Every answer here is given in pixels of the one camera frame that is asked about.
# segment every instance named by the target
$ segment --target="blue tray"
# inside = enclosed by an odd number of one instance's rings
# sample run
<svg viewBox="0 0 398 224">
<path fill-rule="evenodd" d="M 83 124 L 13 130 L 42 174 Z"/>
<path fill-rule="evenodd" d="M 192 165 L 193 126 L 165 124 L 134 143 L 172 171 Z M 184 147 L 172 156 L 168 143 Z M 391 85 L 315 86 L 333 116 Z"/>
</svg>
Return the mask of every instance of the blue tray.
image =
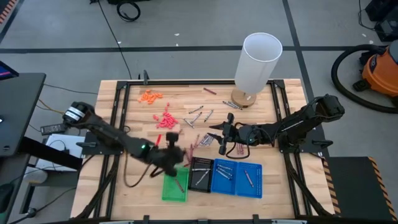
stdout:
<svg viewBox="0 0 398 224">
<path fill-rule="evenodd" d="M 228 180 L 216 171 L 217 164 L 232 168 L 232 179 Z M 213 177 L 211 178 L 211 192 L 217 192 L 222 194 L 235 195 L 236 185 L 236 167 L 237 162 L 227 161 L 224 159 L 215 159 L 213 166 Z"/>
<path fill-rule="evenodd" d="M 247 171 L 254 187 L 251 187 Z M 239 162 L 236 171 L 236 195 L 244 197 L 262 198 L 262 166 L 248 162 Z"/>
</svg>

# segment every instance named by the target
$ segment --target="wooden table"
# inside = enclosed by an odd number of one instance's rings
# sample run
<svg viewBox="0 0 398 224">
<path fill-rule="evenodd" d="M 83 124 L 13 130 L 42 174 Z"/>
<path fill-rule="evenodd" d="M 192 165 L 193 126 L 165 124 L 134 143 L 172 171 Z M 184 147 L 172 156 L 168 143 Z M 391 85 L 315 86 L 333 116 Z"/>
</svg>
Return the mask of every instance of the wooden table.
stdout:
<svg viewBox="0 0 398 224">
<path fill-rule="evenodd" d="M 116 83 L 116 80 L 101 82 L 95 106 L 96 114 L 102 116 L 108 122 L 111 116 Z M 293 113 L 307 104 L 302 84 L 299 79 L 286 79 L 285 85 L 290 109 Z M 181 147 L 189 148 L 189 145 L 195 141 L 197 134 L 204 136 L 208 131 L 221 134 L 221 131 L 209 129 L 208 126 L 226 121 L 228 112 L 234 113 L 235 122 L 274 123 L 277 121 L 269 85 L 257 95 L 255 104 L 243 111 L 234 110 L 222 104 L 223 100 L 230 99 L 231 90 L 234 86 L 207 85 L 206 87 L 215 91 L 217 95 L 212 95 L 203 90 L 202 85 L 133 86 L 130 89 L 126 116 L 126 125 L 131 128 L 129 135 L 147 138 L 155 142 L 158 134 L 165 134 L 169 131 L 165 128 L 156 129 L 157 122 L 152 117 L 153 114 L 161 116 L 167 102 L 170 103 L 169 112 L 180 121 L 173 128 L 173 131 L 183 129 L 178 141 L 178 145 Z M 148 105 L 146 102 L 139 103 L 137 99 L 146 89 L 163 93 L 164 97 L 157 99 L 152 105 Z M 203 115 L 206 115 L 211 109 L 214 109 L 214 113 L 206 123 L 203 122 L 205 116 L 201 116 L 195 123 L 195 129 L 192 129 L 182 121 L 182 118 L 193 118 L 195 114 L 188 114 L 188 111 L 200 105 L 204 105 Z M 160 146 L 165 146 L 164 137 Z M 213 141 L 210 147 L 196 149 L 194 156 L 226 159 L 218 154 L 218 148 L 218 143 Z M 137 187 L 130 189 L 124 185 L 125 155 L 122 155 L 116 182 L 112 220 L 142 220 L 144 215 L 150 215 L 151 220 L 251 219 L 253 214 L 258 214 L 260 218 L 293 218 L 294 213 L 283 155 L 277 147 L 257 146 L 251 149 L 250 157 L 244 161 L 262 164 L 263 196 L 261 199 L 189 191 L 186 203 L 163 202 L 161 199 L 162 176 L 151 179 L 148 172 Z M 321 160 L 309 154 L 302 154 L 301 159 L 308 188 L 326 210 L 334 213 Z M 96 192 L 102 160 L 103 156 L 95 156 L 81 171 L 71 217 L 79 214 Z M 129 157 L 127 163 L 128 182 L 130 184 L 135 183 L 145 167 L 145 164 Z M 301 192 L 297 186 L 296 189 L 300 211 L 304 214 Z M 106 192 L 103 197 L 102 215 L 105 214 L 107 195 Z"/>
</svg>

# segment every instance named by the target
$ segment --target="white cylinder lamp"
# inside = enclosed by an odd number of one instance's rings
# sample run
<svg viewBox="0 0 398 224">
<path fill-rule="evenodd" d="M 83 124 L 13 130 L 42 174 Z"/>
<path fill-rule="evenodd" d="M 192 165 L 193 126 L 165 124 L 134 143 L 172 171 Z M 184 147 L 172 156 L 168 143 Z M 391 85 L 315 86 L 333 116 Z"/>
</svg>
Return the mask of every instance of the white cylinder lamp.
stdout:
<svg viewBox="0 0 398 224">
<path fill-rule="evenodd" d="M 282 44 L 273 35 L 260 32 L 245 38 L 231 95 L 236 105 L 247 108 L 256 101 L 281 55 Z"/>
</svg>

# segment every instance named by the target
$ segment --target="gray concrete floor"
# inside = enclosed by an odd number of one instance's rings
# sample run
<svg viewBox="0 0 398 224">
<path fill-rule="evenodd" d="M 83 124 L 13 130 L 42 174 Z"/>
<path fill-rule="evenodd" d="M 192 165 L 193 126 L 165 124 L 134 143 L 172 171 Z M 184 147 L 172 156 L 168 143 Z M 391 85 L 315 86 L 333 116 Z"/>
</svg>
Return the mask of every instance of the gray concrete floor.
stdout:
<svg viewBox="0 0 398 224">
<path fill-rule="evenodd" d="M 60 49 L 117 47 L 98 4 L 88 0 L 29 0 L 24 1 L 0 42 L 4 49 L 27 49 L 26 54 L 0 54 L 2 61 L 18 72 L 44 72 L 46 83 L 80 91 L 98 91 L 100 80 L 127 79 L 128 73 L 117 52 L 73 53 Z M 285 7 L 290 6 L 298 41 L 301 46 L 353 46 L 383 44 L 377 35 L 358 25 L 357 0 L 151 0 L 139 2 L 142 16 L 134 23 L 120 20 L 116 6 L 102 1 L 113 31 L 121 47 L 175 47 L 241 45 L 253 32 L 268 32 L 284 46 L 294 46 Z M 362 1 L 365 7 L 369 0 Z M 371 25 L 366 14 L 364 23 Z M 54 53 L 29 53 L 29 49 L 57 49 Z M 125 52 L 133 78 L 146 69 L 155 78 L 233 78 L 239 59 L 238 50 Z M 343 118 L 324 125 L 325 136 L 335 143 L 329 148 L 332 156 L 373 156 L 379 165 L 390 198 L 398 209 L 398 153 L 395 137 L 398 119 L 360 107 L 339 94 L 330 79 L 330 69 L 340 51 L 304 51 L 302 74 L 297 54 L 286 50 L 282 54 L 273 78 L 301 78 L 307 94 L 339 96 L 346 108 Z M 346 86 L 358 78 L 357 57 L 345 60 L 339 70 Z M 386 103 L 375 94 L 366 98 Z M 44 87 L 40 96 L 57 110 L 65 110 L 76 100 L 95 104 L 94 95 L 70 93 Z M 58 114 L 36 109 L 31 125 L 59 123 Z M 41 140 L 42 136 L 29 128 L 26 135 Z M 32 204 L 40 207 L 66 188 L 50 187 L 36 192 Z M 43 223 L 66 220 L 70 214 L 73 192 L 69 192 L 36 218 L 23 223 Z M 13 221 L 17 212 L 10 217 Z"/>
</svg>

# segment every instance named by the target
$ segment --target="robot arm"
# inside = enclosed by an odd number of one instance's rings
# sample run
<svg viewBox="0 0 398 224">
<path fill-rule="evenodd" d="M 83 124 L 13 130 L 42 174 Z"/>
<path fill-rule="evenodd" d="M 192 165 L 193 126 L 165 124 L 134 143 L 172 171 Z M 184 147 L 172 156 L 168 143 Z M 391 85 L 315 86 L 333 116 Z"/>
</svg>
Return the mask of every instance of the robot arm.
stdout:
<svg viewBox="0 0 398 224">
<path fill-rule="evenodd" d="M 112 127 L 95 114 L 93 106 L 83 102 L 73 102 L 62 118 L 68 127 L 89 129 L 105 146 L 125 148 L 133 158 L 160 167 L 172 177 L 177 175 L 174 165 L 183 162 L 184 152 L 174 145 L 178 141 L 177 133 L 167 133 L 169 146 L 159 149 L 147 139 L 130 137 L 124 131 Z"/>
<path fill-rule="evenodd" d="M 340 119 L 345 113 L 337 97 L 325 95 L 316 97 L 299 111 L 287 116 L 282 121 L 273 124 L 242 124 L 234 121 L 234 115 L 228 114 L 228 121 L 210 126 L 223 130 L 223 137 L 209 133 L 220 144 L 219 153 L 225 155 L 226 143 L 236 142 L 257 146 L 259 144 L 273 144 L 275 138 L 283 136 L 283 141 L 290 146 L 303 143 L 307 133 L 322 122 Z"/>
</svg>

